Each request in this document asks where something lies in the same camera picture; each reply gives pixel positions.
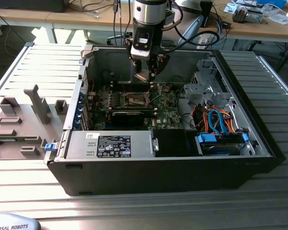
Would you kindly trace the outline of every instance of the black computer case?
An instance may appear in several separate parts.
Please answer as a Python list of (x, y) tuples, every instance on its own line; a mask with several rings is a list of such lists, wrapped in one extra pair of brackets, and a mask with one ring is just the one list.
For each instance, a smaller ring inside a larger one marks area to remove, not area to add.
[(0, 9), (64, 12), (69, 0), (0, 0)]

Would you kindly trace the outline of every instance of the connector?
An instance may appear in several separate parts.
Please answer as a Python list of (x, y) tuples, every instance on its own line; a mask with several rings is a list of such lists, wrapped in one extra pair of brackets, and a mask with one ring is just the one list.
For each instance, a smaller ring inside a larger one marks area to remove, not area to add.
[(119, 0), (114, 0), (113, 1), (113, 12), (116, 13), (118, 9), (119, 9)]
[(205, 134), (200, 134), (198, 136), (198, 141), (200, 143), (203, 143), (203, 142), (216, 142), (216, 137), (214, 134), (209, 134), (209, 133), (205, 133)]

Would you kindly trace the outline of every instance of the warning label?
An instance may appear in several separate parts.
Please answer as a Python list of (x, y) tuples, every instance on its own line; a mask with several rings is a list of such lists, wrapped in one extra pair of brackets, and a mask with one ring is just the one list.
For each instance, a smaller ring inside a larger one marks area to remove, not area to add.
[(97, 157), (131, 157), (130, 136), (99, 136)]

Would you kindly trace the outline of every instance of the blue clip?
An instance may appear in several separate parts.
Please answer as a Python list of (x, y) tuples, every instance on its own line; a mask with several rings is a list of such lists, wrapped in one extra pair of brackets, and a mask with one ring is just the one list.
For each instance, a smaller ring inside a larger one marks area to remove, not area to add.
[(45, 151), (56, 151), (57, 143), (49, 143), (45, 145)]
[(82, 113), (82, 111), (80, 110), (81, 108), (77, 108), (76, 109), (76, 115), (80, 115)]
[(79, 100), (83, 100), (85, 98), (85, 94), (83, 92), (79, 93)]
[(199, 141), (200, 143), (203, 143), (203, 142), (204, 142), (204, 139), (203, 139), (202, 135), (199, 135), (199, 136), (198, 136), (198, 141)]
[(244, 142), (248, 142), (249, 141), (249, 137), (248, 137), (248, 135), (246, 133), (243, 133), (242, 137), (243, 137)]
[(200, 143), (203, 143), (203, 142), (216, 142), (216, 137), (215, 137), (214, 134), (204, 133), (204, 134), (200, 134), (198, 136), (198, 141)]
[(78, 130), (78, 129), (80, 129), (80, 124), (74, 122), (72, 125), (72, 128), (73, 128), (73, 130)]

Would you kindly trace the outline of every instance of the metal slotted table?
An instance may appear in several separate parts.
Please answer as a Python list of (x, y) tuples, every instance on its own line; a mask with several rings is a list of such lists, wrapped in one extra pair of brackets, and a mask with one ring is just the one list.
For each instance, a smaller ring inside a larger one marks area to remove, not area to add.
[[(23, 48), (0, 81), (0, 99), (11, 95), (30, 103), (21, 92), (30, 81), (44, 90), (40, 94), (48, 103), (57, 98), (70, 102), (72, 87), (67, 86), (76, 81), (80, 50), (65, 45)], [(43, 160), (0, 161), (0, 212), (35, 218), (44, 230), (288, 229), (288, 132), (273, 131), (288, 130), (288, 89), (261, 57), (242, 52), (222, 55), (282, 146), (287, 158), (282, 165), (238, 190), (71, 197)], [(56, 89), (58, 83), (63, 92)]]

